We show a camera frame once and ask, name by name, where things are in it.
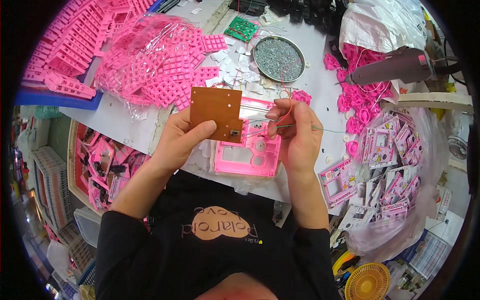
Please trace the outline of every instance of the black t-shirt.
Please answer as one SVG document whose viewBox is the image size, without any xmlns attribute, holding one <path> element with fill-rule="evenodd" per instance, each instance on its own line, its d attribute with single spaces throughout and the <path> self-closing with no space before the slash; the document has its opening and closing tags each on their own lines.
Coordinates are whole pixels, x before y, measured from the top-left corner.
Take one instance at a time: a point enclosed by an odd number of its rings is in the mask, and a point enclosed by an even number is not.
<svg viewBox="0 0 480 300">
<path fill-rule="evenodd" d="M 172 176 L 148 233 L 138 220 L 102 216 L 95 293 L 103 299 L 195 299 L 247 273 L 278 299 L 340 299 L 326 229 L 293 239 L 272 222 L 272 202 L 185 172 Z"/>
</svg>

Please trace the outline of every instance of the person's left hand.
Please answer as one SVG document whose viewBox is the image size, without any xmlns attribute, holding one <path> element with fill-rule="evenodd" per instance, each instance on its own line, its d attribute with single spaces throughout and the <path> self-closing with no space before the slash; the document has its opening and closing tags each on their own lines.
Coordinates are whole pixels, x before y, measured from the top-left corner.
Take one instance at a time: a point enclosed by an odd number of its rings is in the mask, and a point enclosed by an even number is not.
<svg viewBox="0 0 480 300">
<path fill-rule="evenodd" d="M 189 131 L 190 107 L 171 115 L 153 153 L 152 165 L 161 172 L 171 173 L 181 168 L 193 147 L 216 130 L 213 120 L 205 121 Z"/>
</svg>

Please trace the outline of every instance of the fan grille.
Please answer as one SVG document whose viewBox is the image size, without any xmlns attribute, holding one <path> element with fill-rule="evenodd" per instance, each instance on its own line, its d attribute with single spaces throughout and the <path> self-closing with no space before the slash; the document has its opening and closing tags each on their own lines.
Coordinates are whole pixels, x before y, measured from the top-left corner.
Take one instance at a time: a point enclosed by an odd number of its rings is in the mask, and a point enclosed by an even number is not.
<svg viewBox="0 0 480 300">
<path fill-rule="evenodd" d="M 450 152 L 458 159 L 467 159 L 467 142 L 458 136 L 448 137 L 448 148 Z"/>
<path fill-rule="evenodd" d="M 390 273 L 383 264 L 364 264 L 356 269 L 345 285 L 346 300 L 380 300 L 390 284 Z"/>
</svg>

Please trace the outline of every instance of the brown circuit board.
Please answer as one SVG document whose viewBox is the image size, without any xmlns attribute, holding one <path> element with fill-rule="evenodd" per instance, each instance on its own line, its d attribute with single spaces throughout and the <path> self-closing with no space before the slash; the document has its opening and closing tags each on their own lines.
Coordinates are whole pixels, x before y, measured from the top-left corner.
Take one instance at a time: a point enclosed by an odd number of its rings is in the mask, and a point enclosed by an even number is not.
<svg viewBox="0 0 480 300">
<path fill-rule="evenodd" d="M 241 94 L 240 90 L 192 87 L 190 129 L 202 122 L 214 120 L 216 131 L 210 136 L 211 140 L 241 143 Z"/>
</svg>

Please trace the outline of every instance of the blue tray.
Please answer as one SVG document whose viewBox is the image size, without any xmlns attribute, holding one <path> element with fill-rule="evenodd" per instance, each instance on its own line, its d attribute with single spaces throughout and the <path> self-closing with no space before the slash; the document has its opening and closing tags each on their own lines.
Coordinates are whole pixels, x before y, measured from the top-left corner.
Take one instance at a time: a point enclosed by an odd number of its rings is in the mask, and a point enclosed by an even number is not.
<svg viewBox="0 0 480 300">
<path fill-rule="evenodd" d="M 147 10 L 148 12 L 156 12 L 160 5 L 166 0 L 157 0 L 152 6 Z M 81 82 L 84 81 L 85 75 L 88 72 L 88 69 L 85 71 L 85 74 L 82 74 L 77 77 Z M 103 93 L 97 91 L 95 97 L 91 100 L 82 99 L 73 96 L 67 96 L 62 93 L 56 93 L 52 91 L 37 90 L 34 88 L 21 87 L 15 97 L 15 105 L 46 105 L 46 106 L 61 106 L 68 108 L 81 108 L 87 110 L 96 110 L 100 104 Z"/>
</svg>

